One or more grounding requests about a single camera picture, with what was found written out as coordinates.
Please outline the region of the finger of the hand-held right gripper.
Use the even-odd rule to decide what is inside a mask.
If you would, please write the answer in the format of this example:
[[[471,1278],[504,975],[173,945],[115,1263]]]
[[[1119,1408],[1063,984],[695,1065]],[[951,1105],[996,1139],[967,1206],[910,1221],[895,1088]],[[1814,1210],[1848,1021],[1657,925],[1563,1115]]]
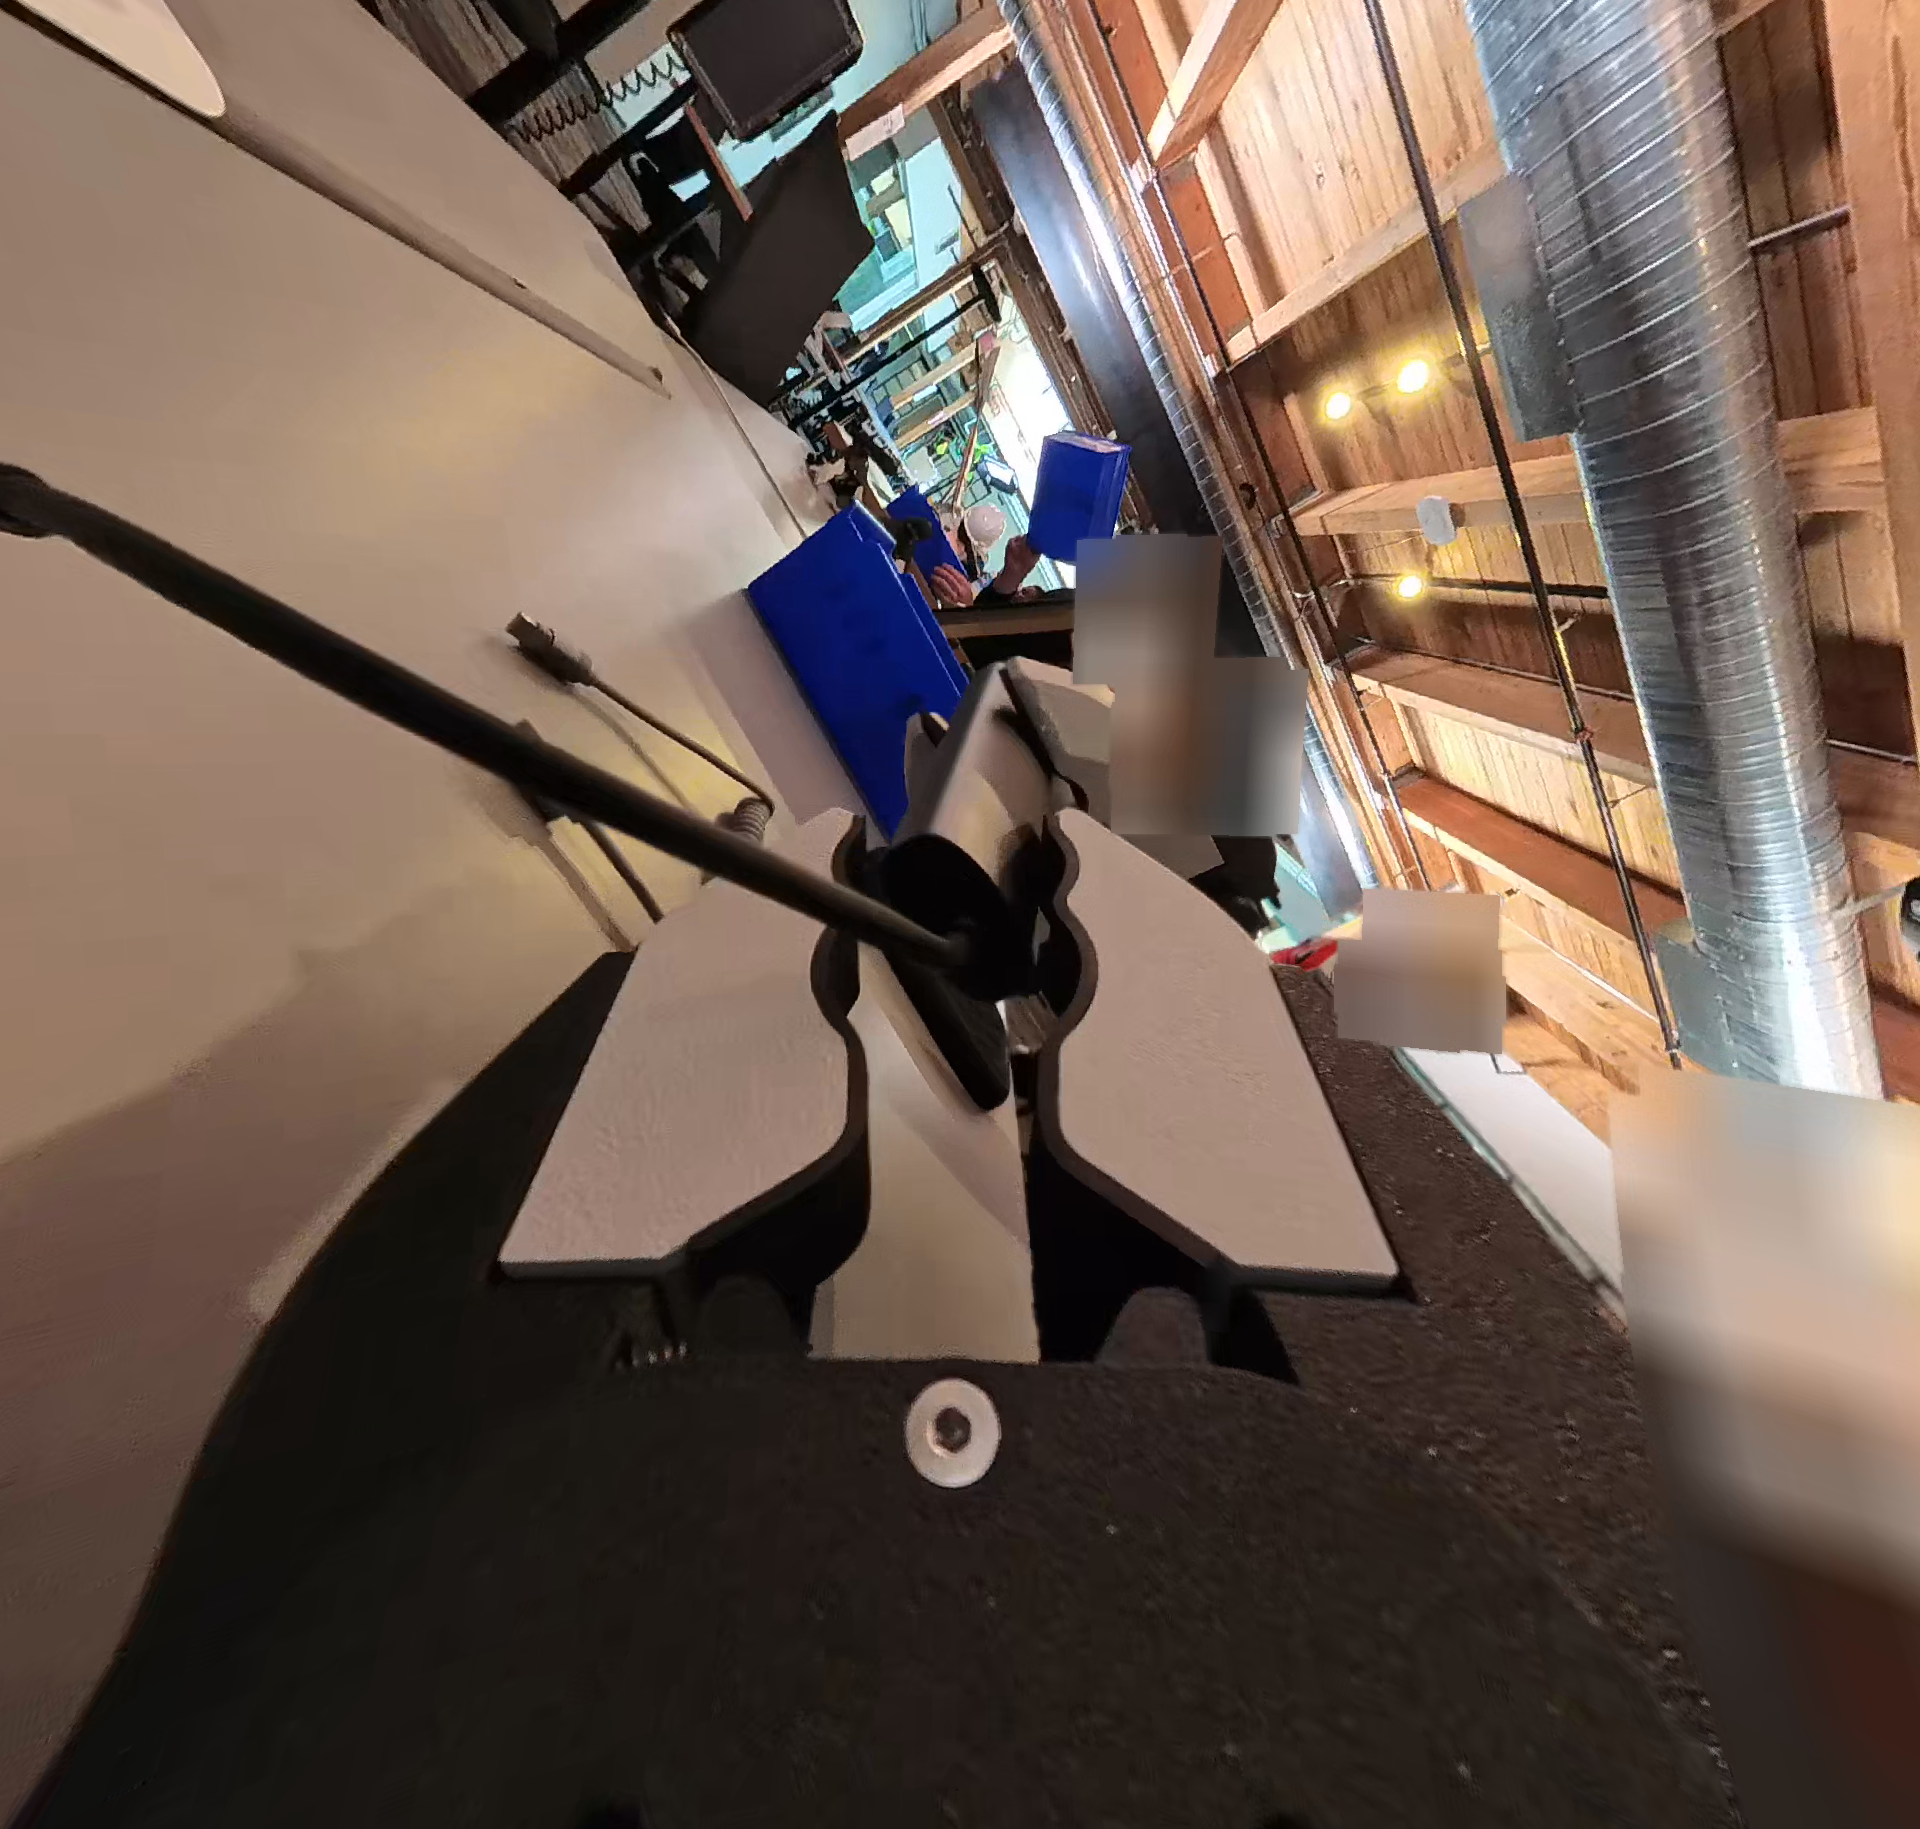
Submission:
[[[1068,669],[1009,660],[1002,677],[1053,773],[1082,808],[1112,808],[1112,713],[1105,684],[1079,684]]]

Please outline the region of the blue plastic crate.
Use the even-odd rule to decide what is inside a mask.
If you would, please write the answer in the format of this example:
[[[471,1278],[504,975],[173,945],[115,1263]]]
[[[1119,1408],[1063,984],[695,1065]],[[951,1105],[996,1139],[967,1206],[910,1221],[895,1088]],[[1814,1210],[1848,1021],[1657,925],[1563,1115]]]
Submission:
[[[1043,443],[1026,539],[1044,558],[1075,564],[1081,547],[1119,534],[1133,450],[1100,434],[1059,430]]]

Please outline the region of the black computer monitor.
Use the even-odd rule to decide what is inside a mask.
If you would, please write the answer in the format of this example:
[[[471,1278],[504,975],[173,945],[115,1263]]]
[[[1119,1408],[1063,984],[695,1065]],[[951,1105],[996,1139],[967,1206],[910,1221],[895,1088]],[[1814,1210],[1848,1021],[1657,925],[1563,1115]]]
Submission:
[[[738,141],[764,134],[865,50],[850,0],[702,0],[668,42]]]

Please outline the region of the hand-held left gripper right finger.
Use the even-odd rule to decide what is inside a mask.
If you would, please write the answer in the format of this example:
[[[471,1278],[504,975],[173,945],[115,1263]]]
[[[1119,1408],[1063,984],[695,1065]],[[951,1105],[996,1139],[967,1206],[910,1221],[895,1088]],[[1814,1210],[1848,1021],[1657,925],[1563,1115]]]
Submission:
[[[1081,808],[1055,813],[1077,959],[1038,1060],[1038,1156],[1200,1274],[1384,1294],[1394,1250],[1256,944]]]

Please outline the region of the silver rectangular foil duct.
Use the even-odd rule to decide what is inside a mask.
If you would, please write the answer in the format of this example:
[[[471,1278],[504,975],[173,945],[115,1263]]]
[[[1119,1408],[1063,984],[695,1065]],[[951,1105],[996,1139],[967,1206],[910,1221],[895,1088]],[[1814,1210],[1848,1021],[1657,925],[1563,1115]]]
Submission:
[[[1462,0],[1735,1073],[1883,1097],[1739,141],[1705,0]]]

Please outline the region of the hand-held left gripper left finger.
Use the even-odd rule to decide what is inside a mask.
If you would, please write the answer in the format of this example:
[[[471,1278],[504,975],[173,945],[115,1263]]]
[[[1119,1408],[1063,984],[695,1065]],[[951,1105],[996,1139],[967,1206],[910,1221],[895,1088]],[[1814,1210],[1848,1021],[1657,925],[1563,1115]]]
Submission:
[[[500,1245],[512,1280],[641,1280],[676,1335],[718,1286],[792,1331],[872,1210],[853,935],[713,880],[637,950]]]

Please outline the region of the blue plastic bin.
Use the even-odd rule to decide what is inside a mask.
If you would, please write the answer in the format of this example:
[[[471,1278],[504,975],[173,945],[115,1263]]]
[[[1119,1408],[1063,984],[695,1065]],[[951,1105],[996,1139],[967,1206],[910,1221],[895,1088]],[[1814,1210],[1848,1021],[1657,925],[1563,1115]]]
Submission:
[[[951,719],[968,677],[891,534],[860,506],[841,511],[746,595],[877,828],[895,834],[908,813],[908,724]]]
[[[897,557],[917,569],[928,583],[938,569],[956,569],[963,577],[968,574],[948,527],[919,485],[908,485],[887,503],[883,522],[895,540]]]

